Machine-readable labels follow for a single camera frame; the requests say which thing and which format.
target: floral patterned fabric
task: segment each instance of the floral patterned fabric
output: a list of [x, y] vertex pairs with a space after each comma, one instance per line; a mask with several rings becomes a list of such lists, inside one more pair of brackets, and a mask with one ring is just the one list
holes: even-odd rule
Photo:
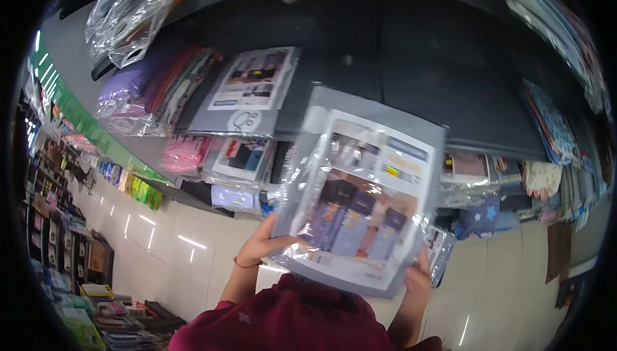
[[525, 161], [523, 185], [528, 196], [546, 200], [559, 190], [562, 167], [550, 162]]
[[568, 165], [575, 150], [575, 137], [566, 121], [553, 105], [551, 98], [542, 89], [528, 80], [523, 80], [526, 89], [525, 102], [542, 137], [542, 143], [552, 162]]

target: hand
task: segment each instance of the hand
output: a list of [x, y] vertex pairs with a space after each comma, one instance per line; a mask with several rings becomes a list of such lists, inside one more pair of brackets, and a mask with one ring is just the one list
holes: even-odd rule
[[250, 267], [257, 264], [262, 257], [267, 256], [267, 254], [274, 250], [288, 247], [294, 243], [306, 246], [306, 242], [296, 236], [281, 236], [271, 239], [270, 234], [272, 233], [275, 221], [276, 213], [272, 213], [259, 224], [255, 233], [244, 243], [242, 249], [238, 252], [236, 262], [244, 267]]
[[428, 254], [424, 244], [420, 247], [416, 262], [405, 271], [405, 287], [407, 287], [407, 293], [413, 294], [414, 300], [428, 303], [433, 286]]

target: blue star-patterned fabric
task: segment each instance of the blue star-patterned fabric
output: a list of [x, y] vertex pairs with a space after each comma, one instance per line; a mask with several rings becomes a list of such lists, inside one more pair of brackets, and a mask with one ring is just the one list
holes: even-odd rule
[[457, 239], [467, 239], [472, 234], [484, 237], [495, 232], [500, 203], [499, 197], [488, 196], [482, 205], [461, 210], [459, 223], [454, 229]]

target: maroon shirt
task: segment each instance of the maroon shirt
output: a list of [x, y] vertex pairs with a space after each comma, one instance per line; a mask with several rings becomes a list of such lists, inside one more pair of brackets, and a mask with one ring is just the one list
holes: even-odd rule
[[[360, 296], [290, 274], [241, 304], [219, 302], [180, 328], [169, 344], [169, 351], [393, 348]], [[429, 338], [416, 349], [441, 350], [441, 341]]]

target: pink packaged fabric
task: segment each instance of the pink packaged fabric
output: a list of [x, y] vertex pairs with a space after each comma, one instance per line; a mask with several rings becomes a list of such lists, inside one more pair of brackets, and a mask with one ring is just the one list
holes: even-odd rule
[[190, 179], [199, 176], [212, 137], [174, 135], [167, 139], [158, 167]]

